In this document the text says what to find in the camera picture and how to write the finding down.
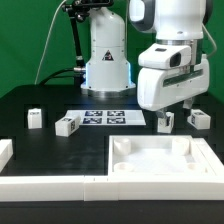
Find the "white tray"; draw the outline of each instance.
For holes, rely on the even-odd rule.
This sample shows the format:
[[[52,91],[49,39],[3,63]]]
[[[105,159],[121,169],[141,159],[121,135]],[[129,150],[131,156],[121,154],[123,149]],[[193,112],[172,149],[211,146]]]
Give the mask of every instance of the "white tray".
[[[216,175],[191,136],[178,136],[178,139],[184,138],[190,143],[189,153],[186,155],[177,155],[172,152],[174,138],[177,139],[177,136],[111,136],[109,176]],[[123,141],[129,141],[129,147],[131,145],[131,152],[128,155],[115,152],[115,142],[122,144]]]

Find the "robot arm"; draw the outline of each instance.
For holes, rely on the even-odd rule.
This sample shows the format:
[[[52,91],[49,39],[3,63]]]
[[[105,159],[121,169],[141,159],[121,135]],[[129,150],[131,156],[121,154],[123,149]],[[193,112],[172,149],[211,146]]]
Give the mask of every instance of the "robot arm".
[[[209,64],[202,54],[203,23],[212,0],[131,0],[129,18],[140,32],[156,32],[156,43],[140,54],[138,103],[167,119],[167,106],[207,91]]]

